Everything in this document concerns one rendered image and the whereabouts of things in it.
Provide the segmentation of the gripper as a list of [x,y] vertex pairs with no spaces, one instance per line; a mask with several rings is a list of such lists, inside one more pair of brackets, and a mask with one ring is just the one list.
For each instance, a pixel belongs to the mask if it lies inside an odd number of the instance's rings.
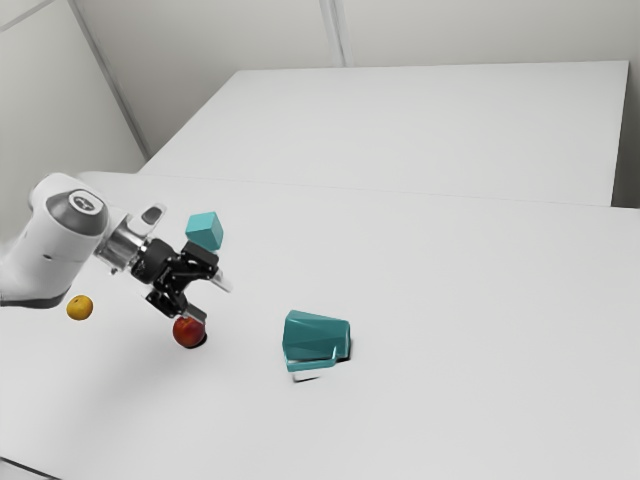
[[210,281],[227,293],[233,290],[218,255],[192,241],[187,241],[179,254],[163,240],[150,240],[131,267],[131,275],[145,285],[153,284],[145,300],[166,317],[192,318],[205,324],[207,314],[186,297],[189,283],[174,280],[174,270],[181,262],[193,279]]

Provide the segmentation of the teal faceted mug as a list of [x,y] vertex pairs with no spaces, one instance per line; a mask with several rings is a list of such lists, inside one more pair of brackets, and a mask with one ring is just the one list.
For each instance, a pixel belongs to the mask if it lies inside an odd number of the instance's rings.
[[291,310],[285,317],[282,349],[290,373],[331,368],[351,357],[347,320]]

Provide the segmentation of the red apple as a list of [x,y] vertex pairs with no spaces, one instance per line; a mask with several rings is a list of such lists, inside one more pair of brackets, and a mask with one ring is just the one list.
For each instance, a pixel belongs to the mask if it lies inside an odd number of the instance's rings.
[[207,339],[205,325],[192,317],[177,318],[172,334],[174,340],[187,349],[197,348]]

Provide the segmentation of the teal block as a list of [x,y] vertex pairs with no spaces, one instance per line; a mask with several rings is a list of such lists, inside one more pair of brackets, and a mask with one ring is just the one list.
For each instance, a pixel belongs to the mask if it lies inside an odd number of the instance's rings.
[[208,250],[221,248],[224,230],[216,212],[193,214],[185,229],[186,237],[194,244]]

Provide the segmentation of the orange fruit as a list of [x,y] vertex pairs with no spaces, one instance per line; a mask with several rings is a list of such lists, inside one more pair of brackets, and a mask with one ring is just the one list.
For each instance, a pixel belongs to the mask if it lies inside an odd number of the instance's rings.
[[94,309],[92,299],[86,295],[77,295],[73,297],[66,305],[66,314],[75,321],[83,321],[88,319]]

